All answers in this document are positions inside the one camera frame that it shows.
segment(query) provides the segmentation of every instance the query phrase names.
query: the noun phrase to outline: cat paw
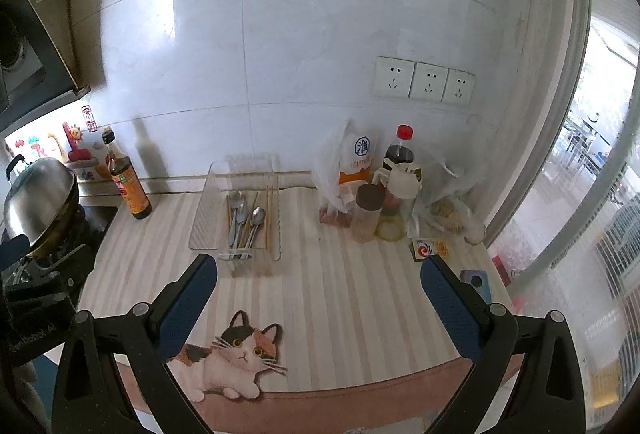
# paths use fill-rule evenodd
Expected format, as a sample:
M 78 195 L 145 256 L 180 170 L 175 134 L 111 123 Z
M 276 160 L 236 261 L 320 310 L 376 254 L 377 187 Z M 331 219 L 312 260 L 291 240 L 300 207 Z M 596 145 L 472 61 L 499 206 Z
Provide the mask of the cat paw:
M 189 401 L 193 401 L 193 403 L 199 403 L 204 400 L 204 393 L 201 390 L 192 390 L 188 395 Z
M 259 394 L 260 388 L 254 384 L 253 387 L 251 387 L 247 392 L 244 392 L 242 395 L 249 400 L 254 400 L 255 398 L 258 398 Z
M 240 398 L 240 394 L 238 393 L 238 391 L 230 387 L 225 387 L 222 390 L 222 394 L 224 394 L 230 400 L 236 400 L 237 398 Z

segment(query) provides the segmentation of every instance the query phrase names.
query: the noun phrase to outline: bottle label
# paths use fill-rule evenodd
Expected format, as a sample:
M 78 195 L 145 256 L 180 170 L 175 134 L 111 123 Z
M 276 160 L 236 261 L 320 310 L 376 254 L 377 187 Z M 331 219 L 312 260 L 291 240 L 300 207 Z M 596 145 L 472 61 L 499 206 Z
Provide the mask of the bottle label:
M 149 206 L 149 198 L 146 197 L 133 166 L 130 166 L 121 174 L 111 176 L 111 178 L 116 183 L 120 195 L 129 205 L 129 210 L 132 214 L 139 214 Z

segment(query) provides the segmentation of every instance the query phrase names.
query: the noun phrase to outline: cat ear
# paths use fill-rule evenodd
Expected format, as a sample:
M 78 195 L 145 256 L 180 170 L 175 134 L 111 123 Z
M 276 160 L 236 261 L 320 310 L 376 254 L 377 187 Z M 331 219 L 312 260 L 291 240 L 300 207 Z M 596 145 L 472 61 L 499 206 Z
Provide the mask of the cat ear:
M 248 326 L 249 325 L 249 315 L 247 315 L 244 311 L 237 311 L 234 317 L 231 319 L 231 323 L 229 324 L 230 328 L 237 328 L 240 326 Z
M 262 330 L 262 334 L 275 344 L 282 336 L 282 327 L 280 324 L 271 324 Z

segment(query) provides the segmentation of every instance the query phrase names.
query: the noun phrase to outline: white outlet panel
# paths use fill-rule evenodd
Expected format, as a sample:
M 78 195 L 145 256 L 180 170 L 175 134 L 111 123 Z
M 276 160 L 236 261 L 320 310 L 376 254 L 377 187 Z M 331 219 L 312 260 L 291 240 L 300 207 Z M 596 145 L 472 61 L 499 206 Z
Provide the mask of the white outlet panel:
M 449 70 L 442 66 L 416 62 L 409 98 L 439 102 L 442 100 L 448 72 Z
M 376 60 L 376 81 L 374 94 L 407 98 L 414 77 L 415 62 L 389 57 Z
M 442 101 L 445 104 L 456 106 L 468 106 L 471 101 L 471 93 L 476 84 L 476 76 L 466 71 L 450 69 L 447 76 L 447 85 L 444 89 Z

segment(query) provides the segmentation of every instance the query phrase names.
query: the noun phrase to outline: blue logo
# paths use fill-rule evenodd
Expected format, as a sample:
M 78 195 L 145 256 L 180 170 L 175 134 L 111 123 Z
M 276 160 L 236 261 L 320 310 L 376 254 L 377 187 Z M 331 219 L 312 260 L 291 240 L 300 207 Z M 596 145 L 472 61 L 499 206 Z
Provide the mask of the blue logo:
M 356 149 L 355 149 L 356 156 L 366 156 L 367 152 L 369 152 L 369 147 L 370 147 L 369 138 L 367 138 L 366 136 L 363 136 L 362 138 L 358 138 L 358 141 L 356 142 Z

